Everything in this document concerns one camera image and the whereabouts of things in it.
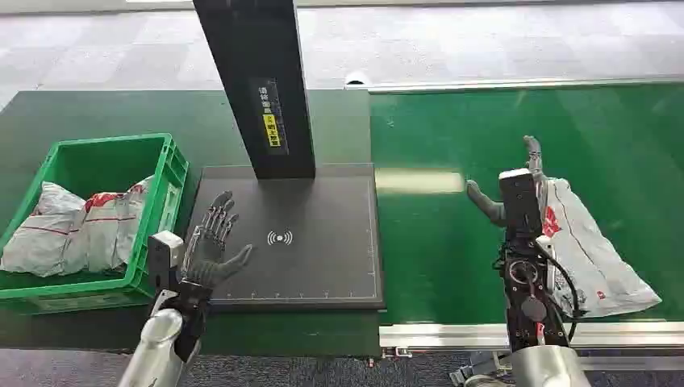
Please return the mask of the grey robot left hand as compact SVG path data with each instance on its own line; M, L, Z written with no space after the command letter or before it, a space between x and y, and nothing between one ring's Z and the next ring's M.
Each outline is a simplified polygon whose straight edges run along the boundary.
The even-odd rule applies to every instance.
M207 207L187 241L180 279L215 289L248 264L253 250L251 243L233 257L224 256L227 239L239 218L232 211L234 205L233 192L224 191Z

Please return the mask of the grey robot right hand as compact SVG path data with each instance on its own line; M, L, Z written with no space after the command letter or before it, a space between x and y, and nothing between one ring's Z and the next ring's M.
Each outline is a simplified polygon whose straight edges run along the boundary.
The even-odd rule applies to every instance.
M543 172L542 151L539 141L531 135L523 137L528 151L525 167L531 172L536 185L536 193L540 210L540 217L544 217L544 210L548 201L548 178ZM474 180L467 180L466 193L470 201L496 226L505 227L506 211L502 202L495 202L484 194Z

